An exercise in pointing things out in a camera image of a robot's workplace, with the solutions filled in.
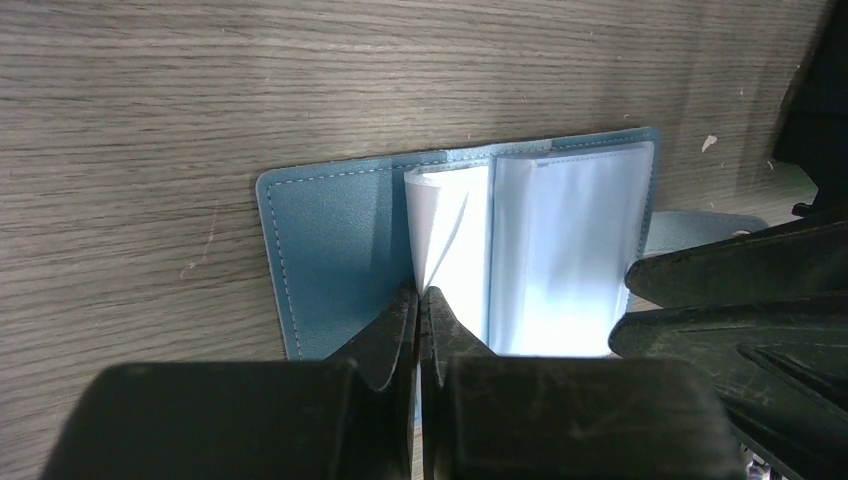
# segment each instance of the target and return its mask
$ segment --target light blue surface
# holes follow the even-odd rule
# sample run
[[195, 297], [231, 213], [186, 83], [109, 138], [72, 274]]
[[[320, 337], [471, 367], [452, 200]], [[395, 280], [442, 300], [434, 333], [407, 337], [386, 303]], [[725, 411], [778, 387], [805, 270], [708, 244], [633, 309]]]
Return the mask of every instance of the light blue surface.
[[[426, 164], [646, 141], [654, 144], [656, 170], [659, 134], [641, 128], [264, 173], [256, 194], [289, 358], [330, 355], [380, 313], [398, 285], [413, 281], [405, 171]], [[652, 175], [648, 212], [653, 188]]]

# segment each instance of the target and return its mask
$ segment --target stitched edge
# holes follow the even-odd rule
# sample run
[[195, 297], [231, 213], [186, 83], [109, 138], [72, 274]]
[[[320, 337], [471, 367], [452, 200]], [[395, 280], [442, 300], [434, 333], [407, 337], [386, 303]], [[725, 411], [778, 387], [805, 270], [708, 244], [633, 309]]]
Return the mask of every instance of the stitched edge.
[[[560, 151], [564, 151], [564, 150], [573, 150], [574, 148], [577, 148], [577, 147], [585, 147], [585, 146], [589, 146], [589, 145], [603, 145], [603, 144], [607, 144], [607, 143], [629, 142], [631, 140], [649, 140], [649, 139], [651, 139], [651, 134], [642, 134], [642, 135], [634, 135], [634, 136], [630, 136], [630, 137], [612, 138], [612, 139], [609, 139], [609, 140], [598, 140], [598, 141], [595, 141], [595, 142], [575, 143], [575, 144], [572, 144], [572, 145], [565, 145], [565, 146], [562, 146], [562, 147], [555, 147], [555, 148], [551, 148], [550, 146], [542, 146], [542, 147], [537, 147], [537, 148], [533, 148], [533, 149], [530, 149], [530, 150], [521, 149], [520, 144], [517, 144], [514, 148], [506, 147], [503, 151], [497, 153], [497, 155], [504, 155], [504, 154], [508, 154], [508, 153], [533, 153], [533, 152], [542, 152], [542, 151], [546, 151], [546, 150], [549, 151], [549, 152], [560, 152]], [[269, 184], [266, 187], [265, 193], [268, 197], [268, 207], [271, 210], [271, 222], [274, 225], [274, 237], [276, 238], [276, 242], [277, 242], [277, 255], [279, 255], [279, 257], [280, 257], [280, 268], [282, 269], [283, 291], [286, 294], [286, 303], [288, 304], [288, 307], [289, 307], [289, 315], [291, 315], [291, 318], [292, 318], [292, 328], [294, 330], [294, 342], [295, 342], [295, 346], [297, 347], [298, 359], [303, 360], [303, 353], [301, 352], [300, 338], [298, 337], [298, 334], [297, 334], [297, 320], [295, 319], [295, 316], [294, 316], [294, 309], [292, 308], [292, 302], [291, 302], [291, 294], [289, 293], [288, 279], [286, 278], [286, 266], [285, 266], [285, 260], [283, 259], [283, 249], [282, 249], [282, 246], [280, 245], [280, 232], [277, 229], [277, 217], [276, 217], [276, 214], [274, 213], [274, 204], [271, 201], [271, 187], [277, 187], [277, 186], [280, 186], [280, 185], [288, 185], [288, 184], [292, 184], [292, 183], [311, 182], [311, 181], [314, 181], [314, 180], [323, 180], [323, 179], [326, 179], [326, 178], [344, 177], [344, 176], [348, 176], [348, 175], [359, 175], [359, 174], [363, 174], [363, 173], [374, 173], [374, 172], [382, 172], [382, 171], [386, 171], [386, 170], [399, 170], [399, 169], [402, 169], [402, 168], [421, 167], [421, 166], [424, 166], [424, 165], [438, 165], [438, 164], [462, 162], [462, 161], [466, 161], [466, 160], [478, 160], [478, 159], [481, 159], [481, 158], [484, 158], [484, 157], [491, 157], [491, 156], [493, 156], [491, 152], [486, 152], [486, 153], [481, 153], [481, 154], [478, 154], [478, 155], [469, 155], [467, 157], [454, 158], [454, 159], [451, 159], [451, 160], [439, 160], [437, 162], [410, 163], [410, 164], [407, 164], [407, 165], [398, 165], [398, 166], [395, 166], [395, 167], [370, 168], [370, 169], [367, 169], [367, 170], [357, 170], [357, 171], [353, 171], [353, 172], [342, 172], [342, 173], [336, 173], [336, 174], [331, 174], [331, 175], [318, 175], [318, 176], [315, 176], [315, 177], [300, 178], [300, 179], [297, 179], [297, 180], [286, 180], [284, 182], [274, 182], [274, 183]], [[654, 151], [654, 158], [651, 159], [651, 176], [648, 179], [649, 185], [653, 185], [653, 182], [654, 182], [654, 173], [655, 173], [654, 172], [654, 166], [655, 166], [655, 163], [656, 163], [656, 151]], [[645, 226], [648, 222], [647, 213], [648, 213], [648, 207], [649, 207], [650, 203], [651, 202], [645, 202], [645, 210], [642, 214], [642, 235], [644, 235], [644, 233], [645, 233]], [[646, 241], [647, 241], [647, 238], [644, 238], [644, 239], [641, 240], [640, 243], [644, 243]]]
[[289, 294], [289, 281], [286, 278], [286, 264], [283, 260], [283, 248], [280, 246], [280, 231], [277, 229], [277, 215], [274, 213], [274, 202], [271, 201], [271, 187], [269, 186], [265, 192], [268, 195], [268, 206], [271, 207], [271, 222], [274, 224], [274, 237], [277, 239], [277, 254], [280, 256], [280, 268], [283, 272], [283, 290], [286, 292], [286, 302], [289, 305], [289, 315], [292, 317], [292, 326], [294, 327], [294, 344], [297, 347], [297, 358], [303, 360], [303, 352], [300, 348], [300, 338], [297, 335], [297, 322], [294, 320], [294, 309], [291, 304], [291, 295]]

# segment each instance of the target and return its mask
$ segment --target white stitching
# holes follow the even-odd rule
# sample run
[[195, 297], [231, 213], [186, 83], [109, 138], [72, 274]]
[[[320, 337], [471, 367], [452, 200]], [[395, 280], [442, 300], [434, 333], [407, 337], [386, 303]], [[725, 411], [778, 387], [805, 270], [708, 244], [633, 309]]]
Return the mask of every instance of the white stitching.
[[[550, 146], [542, 146], [542, 147], [534, 148], [534, 149], [531, 149], [531, 150], [524, 150], [524, 149], [521, 148], [521, 146], [519, 144], [519, 145], [516, 145], [512, 149], [507, 148], [507, 149], [501, 151], [500, 153], [498, 153], [498, 155], [503, 155], [505, 153], [533, 153], [533, 152], [540, 152], [540, 151], [544, 151], [544, 150], [548, 150], [550, 152], [559, 152], [559, 151], [563, 151], [563, 150], [573, 150], [576, 147], [585, 147], [585, 146], [589, 146], [589, 145], [603, 145], [605, 143], [623, 143], [623, 142], [628, 142], [628, 141], [631, 141], [631, 140], [643, 140], [643, 139], [649, 139], [649, 138], [651, 138], [650, 134], [644, 134], [644, 135], [635, 135], [635, 136], [632, 136], [632, 137], [613, 138], [613, 139], [610, 139], [610, 140], [599, 140], [599, 141], [596, 141], [596, 142], [575, 143], [573, 145], [566, 145], [566, 146], [563, 146], [563, 147], [556, 147], [556, 148], [551, 148]], [[439, 160], [439, 161], [436, 161], [436, 162], [410, 163], [408, 165], [398, 165], [396, 167], [372, 168], [372, 169], [369, 169], [369, 170], [359, 170], [359, 171], [356, 171], [356, 172], [344, 172], [344, 173], [338, 173], [338, 174], [330, 174], [330, 175], [326, 175], [326, 176], [319, 175], [317, 177], [309, 177], [309, 178], [306, 178], [306, 179], [301, 178], [301, 179], [298, 179], [298, 180], [286, 180], [284, 182], [275, 182], [275, 183], [268, 185], [268, 187], [265, 189], [265, 192], [268, 196], [268, 206], [271, 208], [271, 221], [274, 224], [274, 236], [277, 239], [277, 254], [280, 257], [280, 268], [282, 268], [283, 290], [286, 294], [286, 302], [289, 305], [289, 314], [292, 317], [292, 328], [294, 329], [294, 342], [295, 342], [295, 345], [297, 346], [297, 356], [298, 356], [299, 359], [301, 359], [301, 360], [303, 359], [303, 354], [301, 353], [300, 339], [298, 338], [298, 335], [297, 335], [297, 320], [295, 319], [294, 309], [292, 308], [291, 295], [289, 294], [289, 284], [288, 284], [288, 280], [286, 279], [286, 266], [285, 266], [285, 262], [283, 260], [283, 249], [280, 246], [280, 232], [279, 232], [279, 230], [277, 230], [277, 218], [276, 218], [276, 215], [274, 214], [274, 204], [271, 201], [271, 187], [276, 187], [276, 186], [279, 186], [279, 185], [288, 185], [290, 183], [300, 183], [300, 182], [303, 182], [303, 181], [311, 182], [313, 180], [323, 180], [325, 178], [334, 178], [336, 176], [341, 177], [341, 176], [345, 176], [345, 175], [358, 175], [358, 174], [361, 174], [361, 173], [374, 173], [374, 172], [382, 172], [382, 171], [385, 171], [385, 170], [398, 170], [398, 169], [401, 169], [401, 168], [420, 167], [420, 166], [424, 166], [424, 165], [437, 165], [437, 164], [443, 164], [443, 163], [462, 162], [462, 161], [466, 161], [466, 160], [477, 160], [477, 159], [489, 157], [489, 156], [491, 156], [490, 153], [483, 153], [483, 154], [478, 154], [478, 155], [469, 155], [467, 157], [462, 157], [462, 158], [455, 158], [455, 159], [452, 159], [452, 160]], [[652, 168], [651, 169], [651, 177], [648, 179], [648, 184], [650, 185], [651, 183], [653, 183], [653, 180], [654, 180], [654, 170]], [[645, 225], [648, 222], [647, 213], [648, 213], [649, 205], [650, 205], [650, 202], [646, 202], [645, 211], [642, 215], [642, 217], [643, 217], [642, 218], [642, 231], [643, 232], [645, 231]]]
[[300, 348], [300, 338], [297, 335], [297, 322], [294, 320], [294, 309], [292, 308], [291, 295], [289, 294], [289, 281], [286, 278], [286, 264], [283, 262], [283, 248], [280, 246], [280, 231], [277, 229], [277, 216], [274, 214], [274, 203], [271, 201], [271, 187], [268, 187], [267, 193], [268, 205], [271, 207], [271, 221], [274, 223], [274, 236], [277, 237], [277, 253], [280, 256], [280, 268], [283, 269], [283, 290], [286, 292], [286, 301], [289, 304], [289, 314], [292, 316], [294, 344], [297, 346], [297, 358], [303, 360], [303, 353]]

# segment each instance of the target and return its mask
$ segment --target white speck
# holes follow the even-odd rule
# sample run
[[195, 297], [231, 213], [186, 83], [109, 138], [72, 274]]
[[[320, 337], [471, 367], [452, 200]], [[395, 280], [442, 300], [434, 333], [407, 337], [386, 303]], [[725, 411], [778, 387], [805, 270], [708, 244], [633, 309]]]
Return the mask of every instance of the white speck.
[[707, 135], [707, 139], [704, 140], [704, 145], [701, 147], [701, 153], [706, 152], [707, 149], [710, 148], [710, 145], [715, 144], [715, 142], [717, 141], [718, 137], [716, 137], [715, 135]]

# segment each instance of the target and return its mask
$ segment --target stitching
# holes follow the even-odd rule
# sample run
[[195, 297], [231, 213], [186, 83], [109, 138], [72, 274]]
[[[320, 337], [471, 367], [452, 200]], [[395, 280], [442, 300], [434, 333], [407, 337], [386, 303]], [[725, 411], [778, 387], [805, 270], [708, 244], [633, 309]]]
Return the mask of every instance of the stitching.
[[291, 305], [291, 295], [289, 294], [289, 281], [286, 278], [286, 264], [283, 261], [283, 249], [280, 246], [280, 231], [277, 229], [277, 216], [274, 214], [274, 203], [271, 201], [271, 188], [268, 187], [268, 205], [271, 207], [271, 221], [274, 223], [274, 236], [277, 238], [277, 253], [280, 255], [280, 268], [283, 269], [283, 290], [286, 292], [286, 301], [289, 304], [289, 314], [292, 317], [292, 326], [294, 327], [294, 344], [297, 346], [297, 358], [303, 360], [303, 352], [300, 348], [300, 338], [297, 335], [297, 322], [294, 321], [294, 309]]
[[[537, 147], [537, 148], [532, 148], [532, 149], [529, 149], [529, 150], [522, 148], [521, 144], [517, 144], [512, 148], [505, 147], [503, 150], [501, 150], [498, 153], [498, 155], [503, 155], [503, 154], [508, 154], [508, 153], [533, 153], [533, 152], [541, 152], [541, 151], [546, 151], [546, 150], [549, 151], [549, 152], [559, 152], [559, 151], [564, 151], [564, 150], [573, 150], [577, 147], [585, 147], [585, 146], [589, 146], [589, 145], [603, 145], [603, 144], [606, 144], [606, 143], [624, 143], [624, 142], [628, 142], [628, 141], [631, 141], [631, 140], [644, 140], [644, 139], [649, 139], [649, 138], [651, 138], [650, 134], [642, 134], [642, 135], [633, 135], [633, 136], [630, 136], [630, 137], [613, 138], [613, 139], [609, 139], [609, 140], [598, 140], [598, 141], [594, 141], [594, 142], [575, 143], [575, 144], [572, 144], [572, 145], [565, 145], [565, 146], [556, 147], [556, 148], [551, 148], [550, 146], [546, 145], [546, 146], [540, 146], [540, 147]], [[268, 185], [268, 187], [266, 187], [265, 193], [268, 197], [268, 206], [270, 207], [270, 210], [271, 210], [271, 221], [274, 225], [274, 237], [276, 238], [276, 242], [277, 242], [277, 255], [279, 255], [279, 257], [280, 257], [280, 268], [282, 269], [283, 291], [286, 294], [286, 303], [288, 303], [289, 315], [291, 315], [291, 318], [292, 318], [292, 328], [294, 329], [294, 342], [295, 342], [295, 346], [297, 347], [298, 359], [303, 360], [303, 354], [301, 352], [301, 347], [300, 347], [300, 338], [298, 337], [298, 334], [297, 334], [297, 319], [294, 316], [294, 309], [292, 308], [292, 302], [291, 302], [291, 294], [289, 293], [288, 279], [286, 278], [286, 265], [285, 265], [285, 261], [283, 260], [283, 249], [280, 246], [280, 232], [277, 229], [277, 217], [276, 217], [276, 214], [274, 213], [274, 204], [271, 201], [271, 187], [276, 187], [276, 186], [280, 186], [280, 185], [288, 185], [288, 184], [291, 184], [291, 183], [302, 183], [302, 182], [311, 182], [311, 181], [315, 181], [315, 180], [324, 180], [324, 179], [327, 179], [327, 178], [344, 177], [344, 176], [348, 176], [348, 175], [360, 175], [360, 174], [363, 174], [363, 173], [374, 173], [374, 172], [382, 172], [382, 171], [386, 171], [386, 170], [399, 170], [399, 169], [402, 169], [402, 168], [421, 167], [421, 166], [424, 166], [424, 165], [438, 165], [438, 164], [445, 164], [445, 163], [462, 162], [462, 161], [466, 161], [466, 160], [478, 160], [478, 159], [481, 159], [481, 158], [484, 158], [484, 157], [490, 157], [490, 156], [492, 156], [491, 153], [483, 152], [483, 153], [479, 153], [479, 154], [476, 154], [476, 155], [474, 155], [474, 154], [468, 155], [468, 156], [462, 157], [462, 158], [454, 158], [454, 159], [451, 159], [451, 160], [439, 160], [437, 162], [410, 163], [410, 164], [407, 164], [407, 165], [398, 165], [398, 166], [395, 166], [395, 167], [370, 168], [368, 170], [357, 170], [357, 171], [353, 171], [353, 172], [342, 172], [342, 173], [336, 173], [336, 174], [331, 174], [331, 175], [318, 175], [318, 176], [315, 176], [315, 177], [299, 178], [297, 180], [286, 180], [284, 182], [271, 183], [271, 184]], [[653, 184], [653, 181], [654, 181], [654, 169], [652, 168], [651, 169], [651, 177], [648, 180], [648, 182], [649, 182], [649, 184]], [[649, 202], [646, 202], [645, 212], [643, 213], [643, 219], [642, 219], [642, 232], [645, 231], [645, 225], [648, 222], [648, 219], [644, 218], [644, 217], [647, 217], [648, 207], [649, 207]]]
[[617, 152], [617, 153], [603, 153], [600, 155], [592, 155], [589, 158], [566, 158], [563, 160], [555, 160], [553, 162], [545, 162], [544, 159], [539, 159], [534, 162], [534, 167], [547, 167], [548, 165], [557, 165], [560, 163], [577, 163], [577, 162], [586, 162], [589, 160], [597, 160], [599, 158], [611, 158], [611, 157], [622, 157], [624, 155], [630, 155], [630, 152]]

